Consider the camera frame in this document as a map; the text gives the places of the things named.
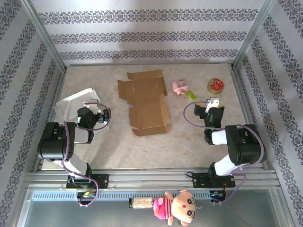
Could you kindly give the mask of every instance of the plush doll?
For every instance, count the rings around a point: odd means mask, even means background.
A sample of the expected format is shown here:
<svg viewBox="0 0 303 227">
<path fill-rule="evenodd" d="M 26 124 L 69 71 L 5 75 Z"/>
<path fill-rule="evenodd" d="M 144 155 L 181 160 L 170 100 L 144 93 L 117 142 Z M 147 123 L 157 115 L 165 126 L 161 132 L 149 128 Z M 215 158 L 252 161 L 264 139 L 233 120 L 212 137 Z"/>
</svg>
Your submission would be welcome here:
<svg viewBox="0 0 303 227">
<path fill-rule="evenodd" d="M 167 219 L 169 226 L 174 217 L 181 221 L 182 226 L 187 226 L 196 215 L 196 203 L 192 193 L 183 190 L 175 198 L 170 192 L 165 192 L 165 197 L 157 198 L 153 203 L 154 215 L 159 219 Z"/>
</svg>

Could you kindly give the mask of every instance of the wallpaper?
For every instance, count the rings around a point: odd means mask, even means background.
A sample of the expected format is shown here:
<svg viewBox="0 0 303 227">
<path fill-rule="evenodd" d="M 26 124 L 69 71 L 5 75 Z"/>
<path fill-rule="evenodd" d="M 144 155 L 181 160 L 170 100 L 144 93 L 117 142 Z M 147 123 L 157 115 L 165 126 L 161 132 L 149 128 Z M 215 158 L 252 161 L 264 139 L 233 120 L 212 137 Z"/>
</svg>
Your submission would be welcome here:
<svg viewBox="0 0 303 227">
<path fill-rule="evenodd" d="M 66 65 L 231 63 L 264 0 L 33 0 Z"/>
<path fill-rule="evenodd" d="M 11 226 L 61 76 L 18 0 L 0 0 L 0 227 Z"/>
<path fill-rule="evenodd" d="M 296 226 L 303 226 L 302 18 L 301 1 L 276 1 L 238 69 Z"/>
</svg>

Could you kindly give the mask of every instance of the marble floor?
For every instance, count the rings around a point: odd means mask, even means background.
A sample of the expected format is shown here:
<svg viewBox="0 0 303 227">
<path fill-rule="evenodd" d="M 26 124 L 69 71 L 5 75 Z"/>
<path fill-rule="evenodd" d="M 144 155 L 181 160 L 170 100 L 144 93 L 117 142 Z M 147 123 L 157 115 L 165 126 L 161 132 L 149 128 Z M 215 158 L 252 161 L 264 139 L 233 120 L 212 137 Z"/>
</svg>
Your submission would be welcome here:
<svg viewBox="0 0 303 227">
<path fill-rule="evenodd" d="M 167 134 L 137 137 L 129 124 L 125 100 L 118 97 L 117 80 L 127 80 L 127 72 L 163 70 L 168 96 L 164 97 L 169 110 L 172 129 Z M 244 117 L 227 64 L 200 65 L 120 65 L 120 66 L 72 66 L 68 67 L 61 98 L 93 87 L 103 104 L 111 108 L 110 130 L 96 134 L 91 144 L 77 145 L 75 153 L 93 169 L 102 168 L 156 168 L 156 167 L 209 167 L 227 155 L 226 145 L 209 146 L 204 141 L 204 130 L 188 124 L 183 119 L 183 109 L 190 99 L 178 96 L 171 83 L 186 79 L 188 90 L 197 101 L 210 96 L 207 83 L 219 78 L 225 84 L 224 91 L 217 95 L 225 106 L 222 125 L 244 124 Z M 187 118 L 203 125 L 203 120 L 194 115 L 189 107 Z M 61 169 L 44 161 L 42 169 Z"/>
</svg>

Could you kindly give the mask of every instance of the flattened cardboard box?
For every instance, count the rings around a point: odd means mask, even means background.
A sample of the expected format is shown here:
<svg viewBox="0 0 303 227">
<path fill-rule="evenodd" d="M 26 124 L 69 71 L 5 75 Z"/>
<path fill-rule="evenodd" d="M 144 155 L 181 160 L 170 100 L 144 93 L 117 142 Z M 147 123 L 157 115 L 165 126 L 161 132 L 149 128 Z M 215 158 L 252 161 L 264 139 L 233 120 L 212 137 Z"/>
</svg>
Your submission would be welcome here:
<svg viewBox="0 0 303 227">
<path fill-rule="evenodd" d="M 171 129 L 166 103 L 167 96 L 162 70 L 127 73 L 131 81 L 118 80 L 119 98 L 127 100 L 130 125 L 136 136 L 167 133 Z"/>
</svg>

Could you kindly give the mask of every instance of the doll head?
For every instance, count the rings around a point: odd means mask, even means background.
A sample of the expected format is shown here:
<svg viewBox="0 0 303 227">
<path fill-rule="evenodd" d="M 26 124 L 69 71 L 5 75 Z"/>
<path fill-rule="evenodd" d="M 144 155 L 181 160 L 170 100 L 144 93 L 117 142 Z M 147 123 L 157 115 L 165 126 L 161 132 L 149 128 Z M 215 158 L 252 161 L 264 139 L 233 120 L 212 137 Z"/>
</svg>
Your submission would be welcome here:
<svg viewBox="0 0 303 227">
<path fill-rule="evenodd" d="M 181 191 L 172 202 L 171 214 L 179 219 L 183 226 L 191 223 L 196 215 L 196 202 L 192 193 Z"/>
</svg>

